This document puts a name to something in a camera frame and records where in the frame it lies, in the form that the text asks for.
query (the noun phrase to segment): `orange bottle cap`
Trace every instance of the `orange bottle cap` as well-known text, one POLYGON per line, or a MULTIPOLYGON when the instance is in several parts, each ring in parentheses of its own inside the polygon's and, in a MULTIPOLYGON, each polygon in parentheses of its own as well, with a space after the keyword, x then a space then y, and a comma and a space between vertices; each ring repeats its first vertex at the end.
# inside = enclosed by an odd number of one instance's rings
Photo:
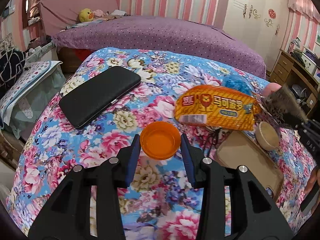
POLYGON ((179 130, 167 122, 153 122, 141 132, 140 144, 150 158, 166 160, 180 147, 179 130))

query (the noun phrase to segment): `pink headboard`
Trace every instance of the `pink headboard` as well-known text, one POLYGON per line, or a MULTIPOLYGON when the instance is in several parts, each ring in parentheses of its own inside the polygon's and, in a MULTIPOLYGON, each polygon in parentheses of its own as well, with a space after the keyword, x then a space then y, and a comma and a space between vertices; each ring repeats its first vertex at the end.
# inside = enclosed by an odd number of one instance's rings
POLYGON ((78 14, 84 8, 109 13, 118 9, 116 0, 41 0, 38 6, 44 32, 50 36, 78 23, 78 14))

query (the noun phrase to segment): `purple bed cover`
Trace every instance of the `purple bed cover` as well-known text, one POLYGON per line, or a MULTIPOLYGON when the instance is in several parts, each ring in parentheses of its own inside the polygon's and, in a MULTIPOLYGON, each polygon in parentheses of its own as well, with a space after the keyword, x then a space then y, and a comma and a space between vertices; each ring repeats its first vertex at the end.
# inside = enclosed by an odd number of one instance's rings
POLYGON ((265 79, 263 58, 245 44, 212 26, 153 16, 127 16, 59 32, 52 37, 59 48, 98 50, 168 50, 225 63, 265 79))

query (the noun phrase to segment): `sausage package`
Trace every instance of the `sausage package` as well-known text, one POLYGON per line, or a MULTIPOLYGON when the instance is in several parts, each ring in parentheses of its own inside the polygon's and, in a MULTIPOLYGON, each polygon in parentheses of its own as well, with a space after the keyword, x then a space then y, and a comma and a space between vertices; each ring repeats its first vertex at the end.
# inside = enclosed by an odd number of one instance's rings
POLYGON ((253 130, 256 99, 226 87, 200 85, 185 92, 176 103, 174 117, 183 124, 253 130))

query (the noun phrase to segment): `floral bedspread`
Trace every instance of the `floral bedspread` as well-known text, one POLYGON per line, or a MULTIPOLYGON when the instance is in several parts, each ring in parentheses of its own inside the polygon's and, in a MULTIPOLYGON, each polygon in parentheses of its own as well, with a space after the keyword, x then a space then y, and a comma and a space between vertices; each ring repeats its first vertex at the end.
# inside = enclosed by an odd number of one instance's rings
MULTIPOLYGON (((220 85, 224 75, 230 73, 243 76, 255 93, 260 93, 268 84, 228 65, 172 52, 115 48, 94 52, 51 100, 25 145, 7 198, 7 207, 15 223, 27 235, 50 194, 74 165, 92 167, 101 164, 122 147, 130 145, 134 135, 141 133, 151 122, 172 123, 187 134, 194 146, 203 147, 209 131, 177 123, 173 118, 175 101, 196 85, 220 85), (59 108, 59 100, 89 78, 116 65, 138 73, 141 85, 88 126, 75 130, 59 108)), ((228 134, 222 130, 217 145, 228 134)), ((247 134, 254 139, 253 132, 247 134)), ((299 205, 314 163, 292 131, 280 129, 280 134, 280 147, 269 152, 285 178, 277 205, 296 232, 306 220, 299 205)), ((212 149, 210 156, 214 155, 215 149, 212 149)), ((225 192, 225 233, 229 235, 231 207, 227 187, 225 192)), ((165 161, 150 159, 141 152, 132 184, 128 189, 118 190, 126 238, 195 239, 202 193, 202 190, 191 188, 179 151, 165 161)), ((96 235, 95 188, 91 199, 91 234, 96 235)))

